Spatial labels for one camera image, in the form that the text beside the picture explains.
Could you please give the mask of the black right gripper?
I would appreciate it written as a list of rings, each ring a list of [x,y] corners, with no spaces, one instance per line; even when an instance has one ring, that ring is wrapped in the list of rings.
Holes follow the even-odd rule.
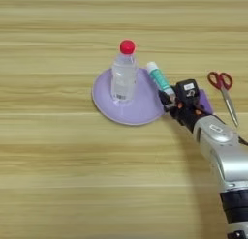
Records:
[[[185,126],[190,132],[194,130],[196,123],[201,118],[210,115],[199,103],[186,105],[180,102],[173,105],[170,96],[166,92],[159,90],[158,94],[164,111],[168,112],[173,119],[180,125]]]

